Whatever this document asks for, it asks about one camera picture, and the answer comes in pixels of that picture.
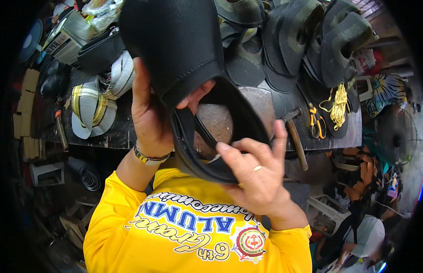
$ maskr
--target yellow cord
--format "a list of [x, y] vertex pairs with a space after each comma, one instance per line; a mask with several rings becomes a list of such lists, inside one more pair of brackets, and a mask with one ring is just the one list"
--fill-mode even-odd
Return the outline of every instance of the yellow cord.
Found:
[[333, 89], [330, 90], [330, 97], [328, 98], [328, 100], [321, 101], [321, 103], [319, 104], [319, 108], [330, 113], [331, 120], [336, 123], [336, 125], [334, 126], [334, 130], [337, 131], [345, 122], [345, 106], [348, 107], [348, 113], [350, 113], [351, 111], [350, 106], [348, 105], [348, 97], [343, 82], [341, 82], [337, 86], [336, 95], [334, 96], [333, 106], [331, 107], [331, 109], [327, 110], [322, 107], [321, 104], [323, 104], [324, 102], [331, 101], [332, 94]]

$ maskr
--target yellow long-sleeve shirt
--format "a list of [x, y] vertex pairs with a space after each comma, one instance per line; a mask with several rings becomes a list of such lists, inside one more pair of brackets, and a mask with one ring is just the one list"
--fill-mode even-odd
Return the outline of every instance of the yellow long-sleeve shirt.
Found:
[[154, 188], [106, 179], [84, 240], [89, 272], [311, 272], [309, 226], [269, 232], [219, 185], [177, 169], [159, 170]]

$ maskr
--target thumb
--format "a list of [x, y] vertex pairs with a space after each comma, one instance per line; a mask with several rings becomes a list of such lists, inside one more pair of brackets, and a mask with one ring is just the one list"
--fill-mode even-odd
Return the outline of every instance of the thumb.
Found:
[[132, 107], [142, 115], [149, 107], [151, 86], [148, 71], [139, 57], [133, 59], [136, 76], [132, 83]]

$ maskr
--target hammer head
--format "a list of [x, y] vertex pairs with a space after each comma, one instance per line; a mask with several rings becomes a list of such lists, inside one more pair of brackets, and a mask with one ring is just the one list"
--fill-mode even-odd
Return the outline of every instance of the hammer head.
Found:
[[292, 112], [289, 112], [285, 115], [285, 117], [283, 117], [283, 121], [286, 123], [289, 120], [292, 120], [294, 117], [299, 116], [302, 114], [302, 109], [301, 107], [295, 108]]

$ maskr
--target bracelet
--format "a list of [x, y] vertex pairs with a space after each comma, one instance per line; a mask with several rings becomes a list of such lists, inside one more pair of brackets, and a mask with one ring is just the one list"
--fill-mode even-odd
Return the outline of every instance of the bracelet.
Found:
[[164, 157], [148, 157], [145, 156], [144, 154], [142, 154], [138, 147], [137, 147], [137, 142], [133, 147], [133, 152], [136, 155], [136, 157], [145, 165], [147, 166], [157, 166], [160, 165], [161, 163], [165, 162], [171, 155], [171, 153], [168, 153], [167, 155], [165, 155]]

